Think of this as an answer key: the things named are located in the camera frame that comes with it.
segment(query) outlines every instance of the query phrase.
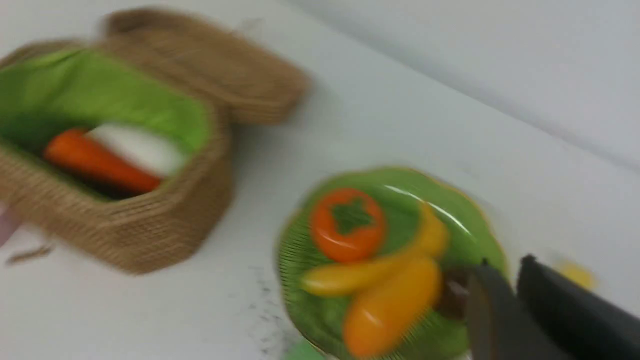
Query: yellow object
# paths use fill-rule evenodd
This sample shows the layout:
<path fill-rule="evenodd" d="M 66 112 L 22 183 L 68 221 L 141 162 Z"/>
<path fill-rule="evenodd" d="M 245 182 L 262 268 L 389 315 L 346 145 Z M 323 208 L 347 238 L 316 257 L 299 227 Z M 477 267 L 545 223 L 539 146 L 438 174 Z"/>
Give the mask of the yellow object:
<path fill-rule="evenodd" d="M 576 263 L 565 261 L 557 268 L 557 271 L 587 290 L 592 290 L 596 286 L 596 281 L 591 272 Z"/>
<path fill-rule="evenodd" d="M 395 254 L 359 263 L 333 263 L 318 266 L 302 278 L 302 288 L 324 297 L 335 297 L 364 290 L 380 281 L 417 254 L 439 258 L 447 248 L 446 226 L 433 213 L 431 206 L 420 204 L 420 225 L 411 244 Z"/>
<path fill-rule="evenodd" d="M 357 358 L 392 351 L 441 292 L 438 264 L 426 256 L 412 258 L 397 273 L 355 297 L 342 332 L 347 349 Z"/>
<path fill-rule="evenodd" d="M 421 225 L 417 231 L 415 246 L 418 251 L 435 259 L 440 259 L 449 246 L 449 232 L 446 225 L 433 212 L 428 202 L 420 203 Z"/>
<path fill-rule="evenodd" d="M 405 262 L 411 253 L 400 251 L 375 260 L 355 264 L 334 263 L 318 266 L 302 278 L 302 288 L 313 295 L 344 296 L 366 289 L 388 276 L 393 269 Z"/>

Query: green object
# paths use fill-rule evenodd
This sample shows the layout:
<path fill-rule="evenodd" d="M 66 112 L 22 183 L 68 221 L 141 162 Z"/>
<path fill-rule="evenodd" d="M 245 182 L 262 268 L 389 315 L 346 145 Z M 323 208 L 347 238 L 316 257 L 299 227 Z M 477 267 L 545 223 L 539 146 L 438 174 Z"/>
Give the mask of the green object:
<path fill-rule="evenodd" d="M 441 260 L 443 269 L 476 265 L 483 259 L 506 274 L 506 259 L 479 208 L 464 194 L 407 168 L 381 168 L 334 177 L 304 200 L 280 239 L 278 269 L 285 306 L 291 320 L 309 342 L 340 360 L 351 360 L 342 342 L 342 322 L 349 297 L 322 298 L 300 288 L 302 275 L 315 266 L 330 263 L 313 244 L 309 214 L 326 193 L 337 188 L 356 188 L 369 194 L 387 218 L 387 235 L 380 254 L 400 249 L 413 240 L 418 227 L 416 198 L 426 200 L 447 226 L 451 240 Z M 449 360 L 468 348 L 463 323 L 432 311 L 407 332 L 393 353 L 380 359 Z"/>
<path fill-rule="evenodd" d="M 284 360 L 324 360 L 324 356 L 314 349 L 307 340 L 301 340 L 290 349 Z"/>
<path fill-rule="evenodd" d="M 373 218 L 363 206 L 364 199 L 361 197 L 353 199 L 349 204 L 333 206 L 332 215 L 338 225 L 338 233 L 347 235 L 361 226 L 373 223 Z"/>
<path fill-rule="evenodd" d="M 105 122 L 142 127 L 186 154 L 211 132 L 197 100 L 97 51 L 61 51 L 0 70 L 0 146 L 52 173 L 60 174 L 40 157 L 53 137 Z"/>

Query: yellow banana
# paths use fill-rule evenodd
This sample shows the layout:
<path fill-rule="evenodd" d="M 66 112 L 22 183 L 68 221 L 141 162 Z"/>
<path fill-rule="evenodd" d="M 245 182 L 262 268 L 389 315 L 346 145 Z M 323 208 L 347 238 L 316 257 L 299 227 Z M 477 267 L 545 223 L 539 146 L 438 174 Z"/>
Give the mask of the yellow banana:
<path fill-rule="evenodd" d="M 324 297 L 344 296 L 366 289 L 390 275 L 399 265 L 417 254 L 439 258 L 446 250 L 449 234 L 431 206 L 420 204 L 420 224 L 414 240 L 394 254 L 359 263 L 334 263 L 309 270 L 302 278 L 302 288 Z"/>

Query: basket lid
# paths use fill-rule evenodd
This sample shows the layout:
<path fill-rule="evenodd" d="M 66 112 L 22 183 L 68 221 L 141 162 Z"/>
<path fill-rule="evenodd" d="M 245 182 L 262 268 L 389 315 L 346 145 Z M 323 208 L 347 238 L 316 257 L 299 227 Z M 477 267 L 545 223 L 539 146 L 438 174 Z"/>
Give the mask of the basket lid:
<path fill-rule="evenodd" d="M 300 69 L 247 39 L 159 8 L 109 15 L 99 47 L 215 106 L 229 106 L 238 122 L 280 122 L 308 87 Z"/>

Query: white surface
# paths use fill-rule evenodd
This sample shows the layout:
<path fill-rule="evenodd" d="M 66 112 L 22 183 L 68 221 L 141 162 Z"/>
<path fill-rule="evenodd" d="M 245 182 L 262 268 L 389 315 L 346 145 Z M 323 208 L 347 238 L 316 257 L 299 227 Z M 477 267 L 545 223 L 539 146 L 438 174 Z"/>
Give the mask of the white surface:
<path fill-rule="evenodd" d="M 0 17 L 2 51 L 32 38 L 85 34 L 102 13 L 131 5 L 34 3 L 13 4 L 12 14 Z M 48 258 L 2 268 L 3 358 L 279 359 L 294 337 L 274 317 L 283 314 L 271 250 L 286 216 L 321 179 L 388 164 L 423 169 L 468 192 L 512 260 L 529 251 L 543 259 L 570 256 L 594 270 L 602 295 L 640 315 L 640 288 L 627 286 L 634 284 L 640 250 L 637 174 L 280 3 L 181 4 L 230 26 L 263 19 L 255 38 L 314 77 L 308 101 L 284 126 L 238 134 L 236 201 L 188 262 L 127 277 L 59 247 Z M 18 25 L 24 31 L 14 31 Z M 0 258 L 29 248 L 33 238 L 22 231 Z"/>
<path fill-rule="evenodd" d="M 640 172 L 640 3 L 288 0 L 448 86 Z"/>

